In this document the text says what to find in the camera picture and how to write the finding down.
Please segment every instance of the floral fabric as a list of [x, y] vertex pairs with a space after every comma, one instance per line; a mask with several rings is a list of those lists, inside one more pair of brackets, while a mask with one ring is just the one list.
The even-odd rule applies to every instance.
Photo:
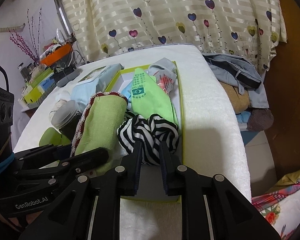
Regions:
[[300, 183], [252, 198], [252, 204], [287, 240], [300, 223]]
[[160, 44], [245, 57], [268, 70], [286, 41], [279, 0], [63, 0], [90, 61]]

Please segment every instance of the plaid blanket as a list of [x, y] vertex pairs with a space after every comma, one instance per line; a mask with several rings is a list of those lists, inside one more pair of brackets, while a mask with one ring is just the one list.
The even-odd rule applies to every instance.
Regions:
[[267, 193], [261, 196], [253, 197], [252, 204], [261, 212], [262, 210], [277, 204], [285, 199], [287, 196], [297, 192], [300, 189], [300, 183], [293, 184], [287, 188], [280, 189], [275, 192]]

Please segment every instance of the jar lid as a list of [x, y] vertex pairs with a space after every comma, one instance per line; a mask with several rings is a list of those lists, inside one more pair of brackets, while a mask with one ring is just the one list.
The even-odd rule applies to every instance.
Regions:
[[54, 114], [51, 124], [60, 129], [64, 127], [79, 111], [79, 105], [76, 101], [70, 100], [62, 105]]

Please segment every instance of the black camera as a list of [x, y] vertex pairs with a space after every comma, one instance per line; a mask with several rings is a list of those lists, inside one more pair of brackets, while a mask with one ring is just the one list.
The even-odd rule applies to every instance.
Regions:
[[7, 90], [0, 88], [0, 162], [7, 159], [12, 153], [10, 127], [12, 126], [14, 95], [8, 90], [8, 83]]

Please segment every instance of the gray jacket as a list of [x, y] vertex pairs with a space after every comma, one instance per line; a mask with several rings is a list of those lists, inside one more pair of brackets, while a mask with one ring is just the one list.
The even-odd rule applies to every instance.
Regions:
[[250, 106], [269, 108], [265, 87], [254, 66], [243, 57], [229, 54], [202, 53], [216, 78], [226, 84], [238, 87], [239, 93], [247, 89]]

